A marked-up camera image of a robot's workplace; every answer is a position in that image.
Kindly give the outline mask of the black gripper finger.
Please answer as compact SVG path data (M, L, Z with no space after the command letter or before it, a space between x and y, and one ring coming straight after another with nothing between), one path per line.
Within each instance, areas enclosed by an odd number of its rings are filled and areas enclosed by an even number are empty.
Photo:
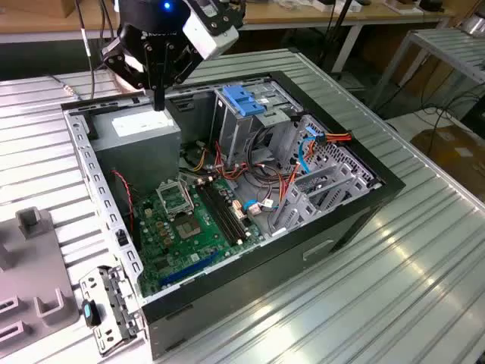
M187 39L167 41L163 48L160 83L157 90L157 110L165 108L166 89L181 84L202 62L202 56Z
M127 62L127 56L120 38L116 38L102 49L102 60L108 69L121 78L123 82L134 89L142 90L149 98L153 109L157 111L159 74L157 66L150 60L149 50L151 48L150 45L145 48L141 71Z

